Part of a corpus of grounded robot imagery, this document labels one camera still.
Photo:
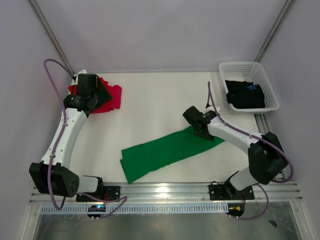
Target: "red cloth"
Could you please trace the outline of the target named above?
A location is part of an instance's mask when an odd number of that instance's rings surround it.
[[[108,92],[111,94],[112,99],[106,102],[104,105],[102,105],[98,109],[94,110],[92,114],[107,113],[114,109],[120,109],[122,88],[119,85],[114,85],[114,86],[108,85],[108,82],[105,81],[102,77],[100,77],[100,80],[103,83],[103,85],[106,87]],[[71,85],[68,87],[71,94],[77,95],[77,86],[78,85]]]

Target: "white table surface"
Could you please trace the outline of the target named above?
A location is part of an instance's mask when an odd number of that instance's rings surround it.
[[[104,182],[127,179],[120,164],[121,150],[183,130],[184,111],[194,105],[204,111],[211,88],[221,115],[228,121],[257,132],[251,114],[232,111],[219,73],[108,73],[98,74],[110,85],[122,87],[121,108],[91,114],[77,138],[70,170],[78,175],[102,177]],[[248,166],[248,157],[228,142],[196,156],[152,171],[135,182],[225,181]]]

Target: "metal bar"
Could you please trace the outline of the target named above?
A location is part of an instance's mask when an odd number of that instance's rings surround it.
[[[208,182],[191,183],[111,183],[106,182],[105,186],[120,186],[121,196],[127,196],[127,204],[185,204],[185,203],[238,203],[238,200],[210,201]],[[300,190],[294,181],[287,183],[273,183],[263,185],[271,202],[302,201]],[[255,200],[248,202],[265,202],[266,197],[262,190],[253,186]],[[61,202],[62,197],[55,197]],[[65,204],[74,204],[76,197],[68,198]],[[41,194],[35,188],[32,192],[29,204],[50,204],[51,199],[47,194]]]
[[[105,212],[113,211],[118,204],[108,204],[105,206]],[[89,212],[92,204],[70,204],[62,210],[56,210],[52,204],[43,205],[42,215],[81,215],[84,213],[101,214],[101,212]],[[201,213],[227,213],[227,203],[153,203],[153,204],[124,204],[115,214],[201,214]]]
[[[46,32],[47,36],[49,37],[54,49],[56,50],[57,54],[59,55],[59,57],[61,58],[63,64],[66,66],[66,68],[72,73],[74,74],[74,70],[72,69],[64,51],[62,50],[54,32],[52,31],[48,21],[46,20],[41,8],[39,7],[38,3],[36,0],[27,0],[30,4],[30,6],[32,7],[35,15],[38,17],[44,31]]]
[[[312,224],[309,212],[306,210],[305,203],[292,201],[290,205],[298,228],[296,229],[296,232],[300,233],[302,240],[318,239],[317,231],[315,226]]]
[[[293,5],[295,4],[296,0],[286,0],[280,13],[278,14],[274,24],[272,25],[271,30],[269,31],[268,35],[266,36],[262,47],[260,48],[258,54],[256,55],[254,61],[261,62],[262,58],[264,57],[266,51],[270,47],[272,41],[276,37],[279,29],[281,28],[282,24],[284,23],[288,13],[292,9]]]
[[[38,219],[40,212],[42,211],[41,205],[32,205],[29,208],[29,218],[26,222],[26,226],[24,228],[23,237],[22,240],[30,240],[34,238],[37,225],[38,225]]]

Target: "black bracket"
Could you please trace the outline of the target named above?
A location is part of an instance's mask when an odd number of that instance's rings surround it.
[[[211,141],[215,139],[208,131],[208,124],[217,116],[214,111],[208,111],[203,114],[195,106],[191,106],[182,116],[193,127],[195,135]]]
[[[231,198],[225,189],[223,183],[211,183],[209,186],[209,196],[211,201],[225,201],[225,200],[254,200],[255,195],[252,186],[243,189],[243,194]]]
[[[88,193],[88,194],[97,199],[104,200],[104,201],[118,200],[121,194],[121,187],[120,186],[103,186],[103,189],[99,193],[99,195],[95,195],[94,193]],[[96,202],[96,200],[93,200],[84,195],[77,195],[75,201],[78,203]]]
[[[29,173],[33,182],[41,194],[49,194],[48,188],[48,164],[31,163]],[[79,188],[79,177],[69,169],[57,163],[51,168],[51,185],[53,194],[72,198]]]

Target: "floor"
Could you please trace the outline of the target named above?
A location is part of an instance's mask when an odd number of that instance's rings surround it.
[[[245,216],[256,216],[264,204],[247,203]],[[33,239],[300,240],[301,236],[290,203],[274,202],[265,215],[251,221],[228,218],[226,213],[115,215],[94,222],[85,215],[41,215]]]
[[[222,116],[231,123],[258,131],[253,115],[238,114],[229,108],[217,73],[108,73],[99,76],[110,85],[122,87],[121,108],[89,116],[71,157],[70,170],[78,175],[99,176],[104,182],[127,182],[120,164],[121,150],[188,127],[182,114],[192,105],[204,110],[208,81],[211,81]],[[247,166],[247,155],[224,142],[150,172],[136,182],[222,182]]]

